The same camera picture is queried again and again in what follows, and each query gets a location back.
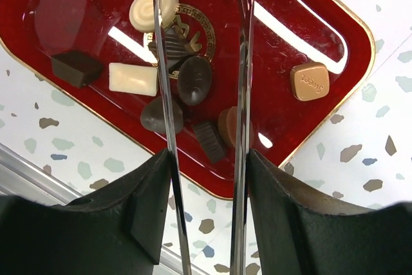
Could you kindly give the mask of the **tan square Sweet chocolate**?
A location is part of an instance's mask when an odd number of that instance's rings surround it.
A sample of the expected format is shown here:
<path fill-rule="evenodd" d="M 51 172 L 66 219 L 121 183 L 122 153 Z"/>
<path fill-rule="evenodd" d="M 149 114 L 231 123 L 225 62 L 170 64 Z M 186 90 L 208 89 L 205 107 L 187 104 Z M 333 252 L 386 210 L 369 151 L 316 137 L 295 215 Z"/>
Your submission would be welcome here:
<path fill-rule="evenodd" d="M 329 71 L 321 62 L 294 66 L 290 72 L 292 93 L 297 100 L 307 102 L 329 94 Z"/>

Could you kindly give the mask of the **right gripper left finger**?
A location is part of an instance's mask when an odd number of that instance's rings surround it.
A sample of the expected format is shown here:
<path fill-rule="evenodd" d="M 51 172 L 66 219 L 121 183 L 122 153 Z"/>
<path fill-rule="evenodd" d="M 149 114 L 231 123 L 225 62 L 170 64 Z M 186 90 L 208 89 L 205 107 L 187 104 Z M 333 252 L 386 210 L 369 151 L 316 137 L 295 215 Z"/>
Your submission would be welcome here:
<path fill-rule="evenodd" d="M 143 64 L 112 33 L 132 30 L 133 0 L 1 0 L 1 42 L 22 64 L 60 86 L 111 125 L 131 130 L 125 111 L 104 101 L 109 63 Z M 104 65 L 76 88 L 54 76 L 51 56 L 78 50 Z M 151 274 L 160 262 L 167 201 L 177 167 L 161 149 L 138 168 L 66 205 L 1 198 L 2 274 Z"/>

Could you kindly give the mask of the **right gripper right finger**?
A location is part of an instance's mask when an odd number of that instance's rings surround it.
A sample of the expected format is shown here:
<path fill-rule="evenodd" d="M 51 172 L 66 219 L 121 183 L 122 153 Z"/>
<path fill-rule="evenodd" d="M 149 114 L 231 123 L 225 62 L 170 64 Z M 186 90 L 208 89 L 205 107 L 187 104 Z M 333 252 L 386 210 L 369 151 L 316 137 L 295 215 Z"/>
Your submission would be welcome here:
<path fill-rule="evenodd" d="M 230 273 L 245 272 L 247 212 L 265 274 L 410 274 L 411 204 L 367 209 L 328 196 L 250 148 L 255 0 L 240 4 Z"/>

